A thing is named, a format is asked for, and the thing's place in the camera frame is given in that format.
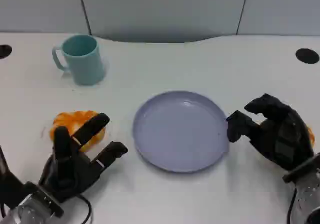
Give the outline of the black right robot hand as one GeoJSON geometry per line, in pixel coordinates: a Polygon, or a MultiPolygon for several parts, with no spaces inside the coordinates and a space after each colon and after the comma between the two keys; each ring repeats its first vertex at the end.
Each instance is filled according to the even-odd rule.
{"type": "Polygon", "coordinates": [[[241,136],[249,138],[251,145],[266,159],[291,171],[314,156],[307,125],[290,106],[269,94],[248,103],[245,110],[262,114],[260,124],[248,115],[235,111],[227,117],[227,137],[232,143],[241,136]]]}

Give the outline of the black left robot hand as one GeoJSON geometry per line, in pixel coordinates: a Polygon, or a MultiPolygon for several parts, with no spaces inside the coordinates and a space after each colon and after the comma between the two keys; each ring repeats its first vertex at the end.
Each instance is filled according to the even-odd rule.
{"type": "Polygon", "coordinates": [[[52,155],[43,168],[38,184],[60,203],[82,194],[116,159],[128,152],[123,143],[114,141],[93,160],[81,151],[109,121],[105,113],[98,113],[84,121],[74,133],[68,130],[69,124],[56,123],[52,155]]]}

